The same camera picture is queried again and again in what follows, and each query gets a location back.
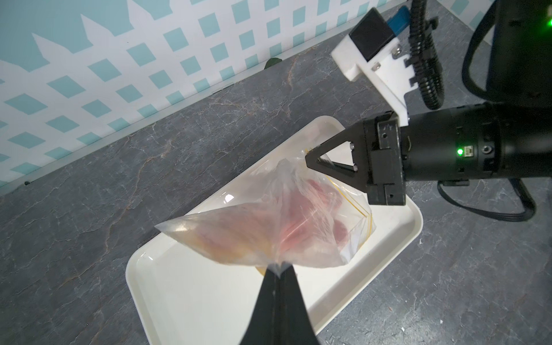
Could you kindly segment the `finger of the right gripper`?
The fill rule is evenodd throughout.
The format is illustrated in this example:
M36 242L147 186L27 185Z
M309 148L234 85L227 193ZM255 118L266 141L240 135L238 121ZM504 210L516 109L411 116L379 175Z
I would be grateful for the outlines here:
M310 150L306 165L347 185L366 185L367 144L363 123L344 129Z

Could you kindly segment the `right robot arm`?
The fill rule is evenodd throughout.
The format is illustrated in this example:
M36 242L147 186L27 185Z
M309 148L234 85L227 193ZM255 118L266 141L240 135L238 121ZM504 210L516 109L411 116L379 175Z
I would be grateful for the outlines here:
M461 79L481 103L444 108L444 80L432 34L438 19L413 1L389 20L371 9L332 51L351 81L366 76L390 105L306 155L306 165L367 195L403 206L408 181L438 189L508 180L523 211L478 210L489 219L531 219L524 178L551 175L551 3L494 1L474 30Z

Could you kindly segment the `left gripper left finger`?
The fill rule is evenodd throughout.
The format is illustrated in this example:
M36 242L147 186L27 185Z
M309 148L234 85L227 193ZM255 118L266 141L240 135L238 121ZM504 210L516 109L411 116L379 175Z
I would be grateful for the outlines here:
M280 278L267 270L252 317L240 344L278 344L280 341Z

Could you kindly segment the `ziploc bag of cookies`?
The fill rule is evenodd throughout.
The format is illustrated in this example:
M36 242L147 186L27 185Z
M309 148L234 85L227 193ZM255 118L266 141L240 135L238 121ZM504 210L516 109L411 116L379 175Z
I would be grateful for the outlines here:
M246 175L208 211L172 218L156 229L223 265L267 268L348 264L375 233L363 193L285 158Z

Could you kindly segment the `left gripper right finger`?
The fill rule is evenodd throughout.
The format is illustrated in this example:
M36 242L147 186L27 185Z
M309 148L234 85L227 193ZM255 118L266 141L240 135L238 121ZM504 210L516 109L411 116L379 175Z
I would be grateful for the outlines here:
M319 345L292 265L280 276L280 344Z

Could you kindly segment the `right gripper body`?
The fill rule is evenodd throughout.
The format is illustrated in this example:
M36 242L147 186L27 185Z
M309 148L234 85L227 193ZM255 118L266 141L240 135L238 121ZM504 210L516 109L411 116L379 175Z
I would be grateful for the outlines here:
M364 121L367 146L367 198L374 206L406 204L400 126L394 112Z

